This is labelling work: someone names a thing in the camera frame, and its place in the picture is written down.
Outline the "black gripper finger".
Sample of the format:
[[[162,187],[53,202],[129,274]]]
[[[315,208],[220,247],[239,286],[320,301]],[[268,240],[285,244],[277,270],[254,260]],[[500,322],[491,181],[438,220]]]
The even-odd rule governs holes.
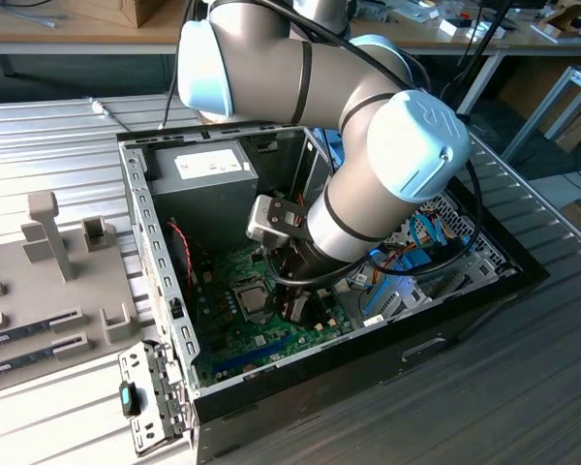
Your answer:
[[[311,295],[303,287],[276,285],[270,304],[282,320],[301,326],[304,324],[305,307]]]

